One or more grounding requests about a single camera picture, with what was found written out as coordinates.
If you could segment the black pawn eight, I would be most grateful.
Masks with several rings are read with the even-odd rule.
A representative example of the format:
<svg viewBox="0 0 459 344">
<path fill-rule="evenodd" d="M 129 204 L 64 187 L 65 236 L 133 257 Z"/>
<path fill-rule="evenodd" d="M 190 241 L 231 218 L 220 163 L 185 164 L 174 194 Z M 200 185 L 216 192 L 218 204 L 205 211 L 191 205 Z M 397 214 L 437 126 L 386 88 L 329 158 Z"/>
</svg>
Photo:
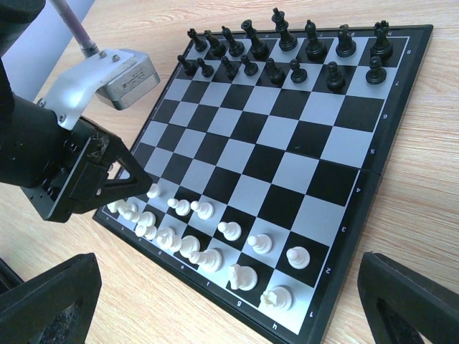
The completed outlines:
<svg viewBox="0 0 459 344">
<path fill-rule="evenodd" d="M 266 60 L 268 77 L 272 84 L 282 86 L 285 81 L 285 72 L 281 67 L 278 67 L 273 58 Z"/>
</svg>

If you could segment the white king piece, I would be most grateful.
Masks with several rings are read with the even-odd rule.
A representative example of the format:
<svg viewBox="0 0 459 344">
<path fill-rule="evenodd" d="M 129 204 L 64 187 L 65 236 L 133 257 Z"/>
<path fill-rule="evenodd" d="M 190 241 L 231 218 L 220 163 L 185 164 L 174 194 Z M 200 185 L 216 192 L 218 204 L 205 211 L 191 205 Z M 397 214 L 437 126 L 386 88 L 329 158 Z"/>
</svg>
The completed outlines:
<svg viewBox="0 0 459 344">
<path fill-rule="evenodd" d="M 179 253 L 182 257 L 188 259 L 192 252 L 198 252 L 200 250 L 199 240 L 192 235 L 185 236 L 181 239 L 181 248 Z"/>
</svg>

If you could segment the white knight g1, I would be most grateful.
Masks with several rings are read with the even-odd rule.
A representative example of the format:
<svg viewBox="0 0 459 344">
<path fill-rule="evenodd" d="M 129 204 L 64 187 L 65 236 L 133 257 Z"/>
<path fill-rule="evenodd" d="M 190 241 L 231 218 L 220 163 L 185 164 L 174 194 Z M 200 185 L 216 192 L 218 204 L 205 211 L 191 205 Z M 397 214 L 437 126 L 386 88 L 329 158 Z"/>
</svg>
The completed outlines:
<svg viewBox="0 0 459 344">
<path fill-rule="evenodd" d="M 232 264 L 229 266 L 229 283 L 232 290 L 249 291 L 257 284 L 257 272 L 249 266 Z"/>
</svg>

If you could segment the white bishop c1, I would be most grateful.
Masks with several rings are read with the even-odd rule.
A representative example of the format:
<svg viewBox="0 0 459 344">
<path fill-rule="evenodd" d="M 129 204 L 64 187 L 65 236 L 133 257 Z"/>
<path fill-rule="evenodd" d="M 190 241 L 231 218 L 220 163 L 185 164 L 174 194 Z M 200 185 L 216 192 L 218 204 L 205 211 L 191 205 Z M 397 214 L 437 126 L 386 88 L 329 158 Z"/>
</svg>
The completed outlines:
<svg viewBox="0 0 459 344">
<path fill-rule="evenodd" d="M 137 237 L 145 237 L 147 240 L 156 238 L 157 228 L 155 226 L 156 217 L 150 211 L 143 212 L 137 222 L 135 234 Z"/>
</svg>

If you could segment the black pawn three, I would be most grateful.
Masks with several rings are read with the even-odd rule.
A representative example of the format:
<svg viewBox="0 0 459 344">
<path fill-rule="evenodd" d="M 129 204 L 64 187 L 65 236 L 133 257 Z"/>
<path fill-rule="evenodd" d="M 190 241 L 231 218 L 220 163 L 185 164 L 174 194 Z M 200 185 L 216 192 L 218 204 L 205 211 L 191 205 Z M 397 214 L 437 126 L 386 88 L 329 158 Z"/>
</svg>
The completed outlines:
<svg viewBox="0 0 459 344">
<path fill-rule="evenodd" d="M 252 62 L 247 54 L 241 56 L 241 63 L 245 66 L 244 73 L 248 77 L 252 77 L 257 74 L 259 67 L 255 62 Z"/>
</svg>

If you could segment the white rook h1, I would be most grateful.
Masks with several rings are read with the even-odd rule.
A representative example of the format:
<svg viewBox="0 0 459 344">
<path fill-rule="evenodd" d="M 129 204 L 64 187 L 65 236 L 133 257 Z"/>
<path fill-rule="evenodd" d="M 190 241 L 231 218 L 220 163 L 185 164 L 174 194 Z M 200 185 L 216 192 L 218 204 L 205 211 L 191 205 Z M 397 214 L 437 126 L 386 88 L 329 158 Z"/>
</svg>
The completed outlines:
<svg viewBox="0 0 459 344">
<path fill-rule="evenodd" d="M 268 310 L 287 311 L 293 304 L 292 294 L 283 286 L 264 291 L 260 296 L 260 306 Z"/>
</svg>

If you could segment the white rook a1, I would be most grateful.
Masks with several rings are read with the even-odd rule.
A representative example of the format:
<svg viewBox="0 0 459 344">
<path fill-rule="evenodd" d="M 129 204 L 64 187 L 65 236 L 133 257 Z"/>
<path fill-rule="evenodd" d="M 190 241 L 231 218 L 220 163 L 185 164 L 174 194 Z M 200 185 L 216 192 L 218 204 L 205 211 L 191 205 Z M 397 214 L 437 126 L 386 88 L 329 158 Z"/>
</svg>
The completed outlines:
<svg viewBox="0 0 459 344">
<path fill-rule="evenodd" d="M 107 208 L 112 214 L 119 212 L 120 210 L 124 211 L 126 209 L 126 202 L 123 199 L 117 200 L 109 203 Z"/>
</svg>

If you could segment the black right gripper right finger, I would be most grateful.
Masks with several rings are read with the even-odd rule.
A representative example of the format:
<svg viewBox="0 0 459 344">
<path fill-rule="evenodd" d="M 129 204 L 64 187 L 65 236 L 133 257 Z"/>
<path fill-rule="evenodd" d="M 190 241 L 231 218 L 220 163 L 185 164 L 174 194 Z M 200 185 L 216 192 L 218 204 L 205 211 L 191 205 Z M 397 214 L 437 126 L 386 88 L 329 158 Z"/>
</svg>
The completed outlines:
<svg viewBox="0 0 459 344">
<path fill-rule="evenodd" d="M 381 253 L 363 254 L 362 307 L 376 343 L 458 342 L 458 294 Z"/>
</svg>

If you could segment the white pawn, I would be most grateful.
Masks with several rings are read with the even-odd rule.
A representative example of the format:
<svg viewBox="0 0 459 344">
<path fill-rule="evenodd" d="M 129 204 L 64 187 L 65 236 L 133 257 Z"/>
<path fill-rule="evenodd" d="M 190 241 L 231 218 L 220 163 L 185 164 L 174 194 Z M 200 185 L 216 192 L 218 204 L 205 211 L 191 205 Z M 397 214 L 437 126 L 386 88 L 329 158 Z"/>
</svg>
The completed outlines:
<svg viewBox="0 0 459 344">
<path fill-rule="evenodd" d="M 273 247 L 273 241 L 267 234 L 250 235 L 247 243 L 257 254 L 267 254 Z"/>
<path fill-rule="evenodd" d="M 161 187 L 157 183 L 152 183 L 150 189 L 146 192 L 149 199 L 154 199 L 161 195 Z"/>
<path fill-rule="evenodd" d="M 167 204 L 170 208 L 174 209 L 179 216 L 186 216 L 191 211 L 191 204 L 186 199 L 178 200 L 170 198 Z"/>
<path fill-rule="evenodd" d="M 190 207 L 203 220 L 210 219 L 214 214 L 214 207 L 208 202 L 193 201 Z"/>
</svg>

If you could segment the black pawn two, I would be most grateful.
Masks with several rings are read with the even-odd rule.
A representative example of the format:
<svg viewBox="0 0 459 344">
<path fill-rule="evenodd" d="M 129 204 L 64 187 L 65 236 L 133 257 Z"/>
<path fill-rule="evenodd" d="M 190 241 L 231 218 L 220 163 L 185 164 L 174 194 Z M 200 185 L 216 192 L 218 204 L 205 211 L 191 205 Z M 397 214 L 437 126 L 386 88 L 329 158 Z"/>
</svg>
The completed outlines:
<svg viewBox="0 0 459 344">
<path fill-rule="evenodd" d="M 224 68 L 225 68 L 225 74 L 227 76 L 227 78 L 229 80 L 233 80 L 238 71 L 239 71 L 239 68 L 237 66 L 235 66 L 229 59 L 227 56 L 222 56 L 221 57 L 221 63 L 223 64 Z"/>
</svg>

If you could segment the black pawn five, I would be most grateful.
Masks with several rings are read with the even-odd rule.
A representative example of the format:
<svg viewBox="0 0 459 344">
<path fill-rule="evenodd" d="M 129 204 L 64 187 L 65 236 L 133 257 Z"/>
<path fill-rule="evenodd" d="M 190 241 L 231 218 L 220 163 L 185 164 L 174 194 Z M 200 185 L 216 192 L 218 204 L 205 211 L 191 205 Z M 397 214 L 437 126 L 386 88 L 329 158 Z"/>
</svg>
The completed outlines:
<svg viewBox="0 0 459 344">
<path fill-rule="evenodd" d="M 340 90 L 345 85 L 344 74 L 338 69 L 336 62 L 332 61 L 327 64 L 328 75 L 326 84 L 330 90 Z"/>
</svg>

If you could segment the black pawn seven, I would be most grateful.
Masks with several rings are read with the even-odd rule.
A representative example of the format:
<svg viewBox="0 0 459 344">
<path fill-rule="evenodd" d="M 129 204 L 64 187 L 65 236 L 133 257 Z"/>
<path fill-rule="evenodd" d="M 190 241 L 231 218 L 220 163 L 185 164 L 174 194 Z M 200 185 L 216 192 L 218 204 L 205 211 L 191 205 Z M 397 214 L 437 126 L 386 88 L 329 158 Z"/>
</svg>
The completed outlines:
<svg viewBox="0 0 459 344">
<path fill-rule="evenodd" d="M 178 54 L 176 58 L 181 64 L 182 69 L 187 76 L 195 75 L 197 71 L 197 66 L 195 63 L 187 61 L 182 54 Z"/>
</svg>

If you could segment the black pawn one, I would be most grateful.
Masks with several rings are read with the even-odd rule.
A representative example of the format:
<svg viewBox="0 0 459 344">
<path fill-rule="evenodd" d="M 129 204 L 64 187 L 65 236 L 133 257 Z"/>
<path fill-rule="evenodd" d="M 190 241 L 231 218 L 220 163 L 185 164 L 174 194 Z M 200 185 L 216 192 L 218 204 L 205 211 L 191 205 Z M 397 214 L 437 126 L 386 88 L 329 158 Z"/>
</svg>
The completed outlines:
<svg viewBox="0 0 459 344">
<path fill-rule="evenodd" d="M 205 78 L 209 78 L 214 74 L 214 68 L 212 65 L 207 64 L 201 57 L 197 59 L 197 64 L 201 68 L 201 74 Z"/>
</svg>

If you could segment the white knight b1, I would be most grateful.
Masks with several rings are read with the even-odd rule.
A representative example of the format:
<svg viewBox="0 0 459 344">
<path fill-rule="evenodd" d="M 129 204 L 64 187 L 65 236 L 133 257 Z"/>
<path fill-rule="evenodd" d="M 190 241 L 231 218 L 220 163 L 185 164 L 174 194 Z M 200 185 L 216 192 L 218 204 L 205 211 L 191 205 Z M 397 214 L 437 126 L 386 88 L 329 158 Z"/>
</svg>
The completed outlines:
<svg viewBox="0 0 459 344">
<path fill-rule="evenodd" d="M 136 204 L 126 203 L 118 208 L 118 213 L 126 220 L 134 223 L 140 219 L 140 213 Z"/>
</svg>

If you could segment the white chess piece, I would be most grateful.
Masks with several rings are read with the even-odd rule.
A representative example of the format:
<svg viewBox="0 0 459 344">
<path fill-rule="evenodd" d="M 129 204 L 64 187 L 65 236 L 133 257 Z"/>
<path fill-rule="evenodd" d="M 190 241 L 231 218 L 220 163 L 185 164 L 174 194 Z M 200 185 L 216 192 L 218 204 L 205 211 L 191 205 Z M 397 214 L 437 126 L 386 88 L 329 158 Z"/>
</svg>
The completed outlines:
<svg viewBox="0 0 459 344">
<path fill-rule="evenodd" d="M 288 249 L 286 257 L 289 265 L 294 269 L 304 269 L 311 261 L 311 256 L 305 247 L 292 247 Z"/>
</svg>

